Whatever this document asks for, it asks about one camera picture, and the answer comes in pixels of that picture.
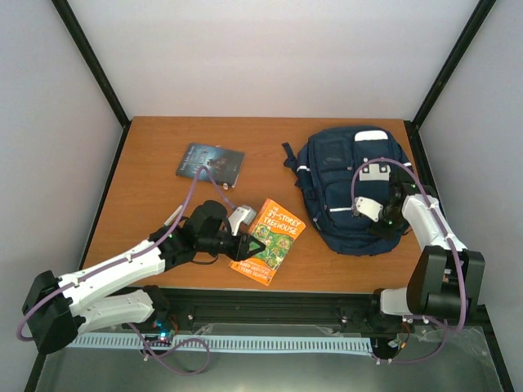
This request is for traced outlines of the orange green thick paperback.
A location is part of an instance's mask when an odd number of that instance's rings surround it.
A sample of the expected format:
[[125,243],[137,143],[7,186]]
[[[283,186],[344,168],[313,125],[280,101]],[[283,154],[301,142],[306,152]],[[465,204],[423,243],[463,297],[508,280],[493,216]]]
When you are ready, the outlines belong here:
[[265,249],[245,261],[231,261],[229,267],[269,286],[291,246],[305,228],[306,224],[302,220],[268,198],[248,231],[265,245]]

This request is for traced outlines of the navy blue student backpack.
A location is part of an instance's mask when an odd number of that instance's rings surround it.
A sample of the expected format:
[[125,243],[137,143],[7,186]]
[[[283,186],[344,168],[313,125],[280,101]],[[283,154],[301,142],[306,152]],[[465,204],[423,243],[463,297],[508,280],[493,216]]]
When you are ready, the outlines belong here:
[[294,153],[282,144],[301,190],[305,209],[327,246],[345,256],[376,256],[392,251],[400,238],[386,240],[372,235],[369,218],[352,213],[352,194],[371,198],[382,205],[389,201],[390,173],[387,162],[360,166],[375,158],[389,158],[411,168],[404,150],[386,129],[363,125],[333,127],[310,136]]

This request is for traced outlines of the dark blue fantasy book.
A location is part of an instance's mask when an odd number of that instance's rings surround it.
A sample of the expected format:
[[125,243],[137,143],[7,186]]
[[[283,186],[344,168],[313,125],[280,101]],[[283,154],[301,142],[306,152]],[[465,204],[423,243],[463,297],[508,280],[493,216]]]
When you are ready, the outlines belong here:
[[234,188],[244,158],[244,152],[190,143],[177,167],[176,175],[193,178],[200,167],[206,167],[218,185],[226,189]]

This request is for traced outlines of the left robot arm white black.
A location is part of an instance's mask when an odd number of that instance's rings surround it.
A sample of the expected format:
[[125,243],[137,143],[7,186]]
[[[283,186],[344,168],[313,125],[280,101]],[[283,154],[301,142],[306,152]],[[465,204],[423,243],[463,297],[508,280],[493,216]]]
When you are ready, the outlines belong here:
[[193,263],[199,253],[225,255],[245,261],[262,252],[264,244],[241,231],[256,212],[242,205],[229,213],[219,202],[208,200],[190,216],[177,208],[166,225],[135,247],[99,265],[55,276],[50,270],[37,275],[22,305],[21,341],[32,341],[40,354],[65,348],[77,336],[122,323],[147,323],[166,329],[169,304],[157,288],[148,287],[119,295],[118,290],[143,278],[163,274]]

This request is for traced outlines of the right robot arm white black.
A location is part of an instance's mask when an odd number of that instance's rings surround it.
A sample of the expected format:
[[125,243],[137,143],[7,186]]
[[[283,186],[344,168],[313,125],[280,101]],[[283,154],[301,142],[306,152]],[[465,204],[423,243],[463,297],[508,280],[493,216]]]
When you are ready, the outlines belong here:
[[389,190],[389,201],[380,208],[371,232],[390,239],[407,225],[421,255],[406,287],[380,291],[380,311],[425,323],[455,320],[454,328],[460,330],[476,312],[485,258],[454,234],[432,187],[418,185],[397,169],[390,174]]

